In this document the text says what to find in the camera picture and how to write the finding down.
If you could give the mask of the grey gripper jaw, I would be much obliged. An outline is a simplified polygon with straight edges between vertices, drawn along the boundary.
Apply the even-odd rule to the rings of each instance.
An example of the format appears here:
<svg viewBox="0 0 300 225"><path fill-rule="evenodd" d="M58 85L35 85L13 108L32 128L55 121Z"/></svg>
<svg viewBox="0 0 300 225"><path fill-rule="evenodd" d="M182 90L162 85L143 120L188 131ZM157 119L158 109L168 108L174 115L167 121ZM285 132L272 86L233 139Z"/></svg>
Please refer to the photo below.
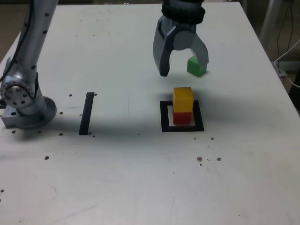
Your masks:
<svg viewBox="0 0 300 225"><path fill-rule="evenodd" d="M163 77L167 77L170 70L170 56L174 50L175 34L176 25L172 23L171 19L161 16L154 36L153 57L159 73Z"/></svg>
<svg viewBox="0 0 300 225"><path fill-rule="evenodd" d="M208 50L204 42L194 32L187 30L177 33L173 40L173 46L176 51L189 49L196 58L198 64L207 69L209 63Z"/></svg>

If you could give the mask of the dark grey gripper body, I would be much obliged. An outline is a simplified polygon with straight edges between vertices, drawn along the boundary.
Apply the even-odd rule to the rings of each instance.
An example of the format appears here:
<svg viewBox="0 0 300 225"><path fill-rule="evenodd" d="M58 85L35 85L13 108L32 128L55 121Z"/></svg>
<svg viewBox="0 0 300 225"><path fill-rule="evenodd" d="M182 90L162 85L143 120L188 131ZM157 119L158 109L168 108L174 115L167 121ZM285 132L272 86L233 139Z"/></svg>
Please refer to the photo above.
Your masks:
<svg viewBox="0 0 300 225"><path fill-rule="evenodd" d="M194 37L196 36L196 24L173 22L172 34L174 37L176 36Z"/></svg>

